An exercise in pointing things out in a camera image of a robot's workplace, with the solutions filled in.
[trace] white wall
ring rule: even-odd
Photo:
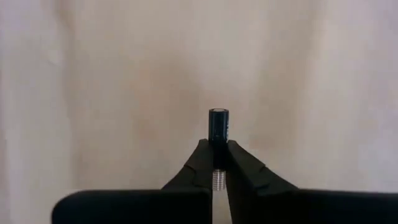
[[[212,107],[299,187],[397,191],[396,4],[3,0],[5,214],[45,223],[75,189],[161,187]]]

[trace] white backdrop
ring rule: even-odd
[[[398,191],[397,6],[0,0],[0,223],[49,223],[77,189],[163,186],[212,107],[299,187]]]

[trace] black capacitor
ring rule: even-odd
[[[226,169],[226,151],[228,149],[229,111],[226,109],[209,110],[209,143],[213,148],[214,169]]]
[[[209,110],[209,142],[210,144],[226,144],[228,142],[229,111],[215,108]]]

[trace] white fabric backdrop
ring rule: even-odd
[[[299,187],[398,191],[397,6],[0,0],[0,223],[49,223],[77,189],[161,187],[212,107]]]

